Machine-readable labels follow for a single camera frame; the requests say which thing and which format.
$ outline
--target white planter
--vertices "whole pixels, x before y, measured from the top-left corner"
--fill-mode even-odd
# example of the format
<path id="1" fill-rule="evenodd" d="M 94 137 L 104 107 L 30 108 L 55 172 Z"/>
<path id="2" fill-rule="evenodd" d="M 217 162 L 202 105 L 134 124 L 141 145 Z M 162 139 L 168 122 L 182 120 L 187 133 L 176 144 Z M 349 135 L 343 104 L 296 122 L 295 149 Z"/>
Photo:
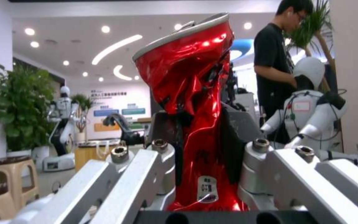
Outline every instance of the white planter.
<path id="1" fill-rule="evenodd" d="M 31 157 L 35 160 L 35 167 L 37 170 L 42 170 L 42 162 L 46 157 L 49 157 L 49 146 L 34 148 L 31 152 Z"/>
<path id="2" fill-rule="evenodd" d="M 80 133 L 80 132 L 77 132 L 76 134 L 75 134 L 75 142 L 85 142 L 85 132 L 82 132 L 82 133 Z"/>
<path id="3" fill-rule="evenodd" d="M 17 151 L 17 152 L 7 152 L 6 153 L 7 157 L 12 157 L 12 156 L 31 156 L 31 149 L 29 150 L 21 150 L 21 151 Z M 27 177 L 30 175 L 30 169 L 28 167 L 24 168 L 21 171 L 21 177 Z"/>

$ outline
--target green plant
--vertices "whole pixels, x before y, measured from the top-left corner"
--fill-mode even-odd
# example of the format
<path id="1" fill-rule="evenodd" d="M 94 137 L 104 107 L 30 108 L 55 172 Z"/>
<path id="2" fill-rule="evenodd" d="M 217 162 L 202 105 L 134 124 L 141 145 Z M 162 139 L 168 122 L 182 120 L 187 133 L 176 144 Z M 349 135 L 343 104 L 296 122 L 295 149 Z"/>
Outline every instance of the green plant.
<path id="1" fill-rule="evenodd" d="M 305 18 L 303 23 L 298 29 L 291 34 L 287 34 L 287 37 L 291 39 L 290 47 L 299 47 L 306 51 L 306 55 L 311 56 L 308 45 L 314 51 L 320 53 L 320 50 L 312 38 L 315 36 L 319 41 L 321 48 L 327 58 L 332 70 L 335 72 L 335 60 L 331 56 L 331 48 L 328 48 L 326 39 L 330 39 L 332 42 L 332 24 L 330 19 L 330 9 L 327 0 L 317 0 L 314 6 L 313 13 Z M 329 90 L 327 81 L 323 80 L 323 89 Z"/>
<path id="2" fill-rule="evenodd" d="M 71 100 L 79 104 L 78 110 L 76 111 L 76 116 L 78 118 L 87 117 L 89 109 L 94 106 L 95 101 L 90 97 L 87 97 L 84 94 L 76 94 L 71 96 Z M 77 122 L 76 126 L 80 133 L 82 133 L 86 127 L 86 123 Z"/>
<path id="3" fill-rule="evenodd" d="M 49 72 L 17 64 L 13 71 L 0 65 L 0 122 L 9 152 L 48 144 L 53 124 L 47 111 L 53 99 Z"/>

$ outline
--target man's arm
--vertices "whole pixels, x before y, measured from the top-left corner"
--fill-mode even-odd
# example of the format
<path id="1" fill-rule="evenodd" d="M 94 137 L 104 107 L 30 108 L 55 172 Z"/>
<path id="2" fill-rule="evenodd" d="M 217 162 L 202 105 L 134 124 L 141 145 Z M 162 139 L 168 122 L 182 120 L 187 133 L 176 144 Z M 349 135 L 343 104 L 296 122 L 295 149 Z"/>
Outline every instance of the man's arm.
<path id="1" fill-rule="evenodd" d="M 272 81 L 276 82 L 284 82 L 292 85 L 294 88 L 296 88 L 296 80 L 295 78 L 285 72 L 281 72 L 273 67 L 266 67 L 266 66 L 260 66 L 256 65 L 254 67 L 255 73 L 262 76 L 263 78 L 267 78 Z"/>

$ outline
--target ceiling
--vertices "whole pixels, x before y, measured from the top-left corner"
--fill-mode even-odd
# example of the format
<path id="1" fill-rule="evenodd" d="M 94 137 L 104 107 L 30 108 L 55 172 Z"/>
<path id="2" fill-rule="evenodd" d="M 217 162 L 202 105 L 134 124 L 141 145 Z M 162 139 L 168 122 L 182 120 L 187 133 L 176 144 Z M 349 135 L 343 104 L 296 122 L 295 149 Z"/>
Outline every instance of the ceiling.
<path id="1" fill-rule="evenodd" d="M 116 78 L 112 70 L 122 65 L 121 73 L 134 78 L 138 72 L 131 57 L 146 44 L 170 34 L 177 23 L 201 21 L 206 14 L 193 15 L 151 15 L 151 16 L 110 16 L 110 17 L 51 17 L 51 18 L 15 18 L 13 20 L 14 53 L 63 74 L 69 82 L 98 83 L 128 82 Z M 273 18 L 273 13 L 230 14 L 230 24 L 236 39 L 253 39 Z M 251 22 L 250 30 L 244 29 L 244 23 Z M 102 26 L 109 26 L 108 34 L 101 32 Z M 26 27 L 35 30 L 34 36 L 24 33 Z M 98 65 L 92 65 L 93 58 L 106 47 L 140 34 L 142 39 L 121 47 L 102 59 Z M 46 44 L 45 40 L 54 40 L 57 44 Z M 32 48 L 30 42 L 37 41 L 38 48 Z M 235 61 L 235 66 L 253 62 L 253 55 Z"/>

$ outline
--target display board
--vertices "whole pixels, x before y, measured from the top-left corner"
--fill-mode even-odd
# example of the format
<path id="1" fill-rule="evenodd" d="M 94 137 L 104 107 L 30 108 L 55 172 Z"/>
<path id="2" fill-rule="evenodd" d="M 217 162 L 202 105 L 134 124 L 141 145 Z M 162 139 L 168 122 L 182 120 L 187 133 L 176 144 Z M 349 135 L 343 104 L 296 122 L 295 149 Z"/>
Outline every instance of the display board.
<path id="1" fill-rule="evenodd" d="M 119 138 L 118 125 L 104 126 L 111 113 L 122 114 L 128 121 L 151 117 L 150 93 L 146 84 L 95 85 L 74 87 L 73 94 L 82 93 L 95 101 L 88 113 L 86 133 L 89 140 Z"/>

